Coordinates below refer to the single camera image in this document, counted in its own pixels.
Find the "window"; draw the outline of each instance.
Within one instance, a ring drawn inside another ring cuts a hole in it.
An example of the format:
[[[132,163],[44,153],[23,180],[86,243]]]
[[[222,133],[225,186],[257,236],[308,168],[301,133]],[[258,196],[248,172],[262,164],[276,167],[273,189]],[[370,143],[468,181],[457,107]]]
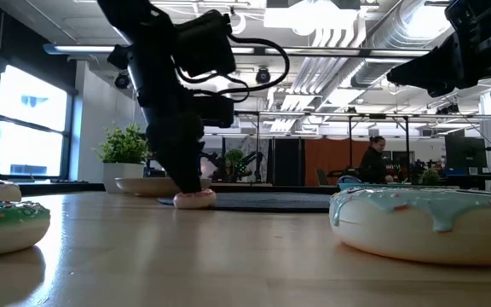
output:
[[[0,173],[61,177],[68,94],[7,66],[0,81]]]
[[[1,74],[0,115],[63,131],[67,93],[43,80],[7,66]]]
[[[59,176],[62,134],[0,121],[0,173]]]
[[[0,73],[0,173],[66,178],[71,129],[70,96],[27,72]]]

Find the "black mat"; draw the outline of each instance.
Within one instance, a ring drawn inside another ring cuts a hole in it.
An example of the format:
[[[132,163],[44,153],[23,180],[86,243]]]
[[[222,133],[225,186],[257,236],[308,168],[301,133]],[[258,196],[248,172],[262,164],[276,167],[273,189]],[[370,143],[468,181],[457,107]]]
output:
[[[212,210],[253,212],[329,212],[331,195],[301,193],[217,193]],[[159,199],[173,206],[173,199]]]

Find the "wooden table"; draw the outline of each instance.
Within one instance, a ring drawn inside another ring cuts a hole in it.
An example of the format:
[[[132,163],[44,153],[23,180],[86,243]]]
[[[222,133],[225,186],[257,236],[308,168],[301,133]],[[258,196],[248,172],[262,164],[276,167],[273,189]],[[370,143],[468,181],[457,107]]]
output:
[[[490,306],[491,268],[381,258],[326,214],[177,211],[105,193],[29,198],[35,248],[0,256],[0,306]]]
[[[272,187],[272,183],[254,182],[214,182],[212,187]]]

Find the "white plant pot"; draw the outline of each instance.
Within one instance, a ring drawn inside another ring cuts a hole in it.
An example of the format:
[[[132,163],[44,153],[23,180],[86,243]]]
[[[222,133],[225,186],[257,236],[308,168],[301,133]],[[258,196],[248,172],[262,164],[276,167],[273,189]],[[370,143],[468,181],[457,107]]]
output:
[[[104,163],[103,186],[108,193],[123,193],[115,183],[116,178],[143,178],[143,164]]]

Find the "orange wall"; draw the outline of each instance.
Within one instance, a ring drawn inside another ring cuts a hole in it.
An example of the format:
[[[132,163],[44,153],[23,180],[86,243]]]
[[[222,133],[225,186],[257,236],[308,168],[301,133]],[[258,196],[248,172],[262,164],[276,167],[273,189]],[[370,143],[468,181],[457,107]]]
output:
[[[352,141],[353,166],[359,167],[363,154],[367,150],[369,142]],[[346,140],[306,140],[304,142],[305,163],[304,184],[317,187],[316,169],[329,171],[341,171],[349,165],[349,139]],[[329,178],[330,184],[336,184],[337,178]]]

